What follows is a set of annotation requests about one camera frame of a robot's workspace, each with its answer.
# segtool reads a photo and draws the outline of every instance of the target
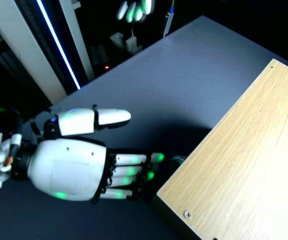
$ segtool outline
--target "robotic hand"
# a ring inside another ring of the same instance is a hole
[[[126,110],[96,106],[61,112],[46,121],[38,145],[22,143],[12,160],[8,156],[14,140],[2,142],[0,133],[0,188],[12,177],[31,180],[40,191],[69,201],[138,198],[163,161],[162,153],[107,149],[102,143],[76,137],[120,127],[130,119]],[[32,126],[37,133],[36,125]]]
[[[121,20],[126,14],[126,21],[138,22],[153,12],[155,0],[125,0],[117,12],[117,19]]]

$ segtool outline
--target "led light strip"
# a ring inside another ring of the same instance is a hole
[[[56,45],[57,45],[57,47],[58,47],[58,50],[59,50],[60,54],[62,55],[62,58],[63,58],[66,66],[67,66],[67,68],[68,68],[68,71],[69,71],[70,75],[72,76],[72,78],[73,78],[73,80],[74,80],[74,83],[75,83],[77,89],[80,90],[81,87],[80,87],[80,85],[79,85],[79,82],[78,82],[78,80],[76,79],[75,74],[74,74],[74,72],[73,72],[73,70],[72,70],[72,68],[71,68],[71,65],[70,65],[69,61],[68,61],[68,58],[66,57],[66,55],[65,55],[65,53],[64,53],[64,51],[63,51],[63,48],[62,48],[62,46],[61,46],[61,44],[60,44],[60,41],[59,41],[59,39],[58,39],[58,36],[56,35],[56,33],[55,33],[55,31],[54,31],[54,28],[53,28],[53,26],[52,26],[52,24],[51,24],[51,21],[50,21],[50,19],[49,19],[49,16],[48,16],[48,14],[47,14],[46,11],[45,11],[45,8],[44,8],[44,6],[43,6],[43,3],[42,3],[41,0],[36,0],[36,1],[37,1],[37,4],[38,4],[38,6],[39,6],[40,11],[41,11],[42,14],[43,14],[43,17],[44,17],[45,21],[46,21],[46,23],[47,23],[47,26],[48,26],[48,28],[49,28],[49,30],[50,30],[50,32],[51,32],[51,34],[52,34],[52,36],[53,36],[53,38],[54,38],[54,40],[55,40],[55,43],[56,43]]]

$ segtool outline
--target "wood grain surface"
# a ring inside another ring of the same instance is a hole
[[[273,59],[157,196],[203,240],[288,240],[288,67]]]

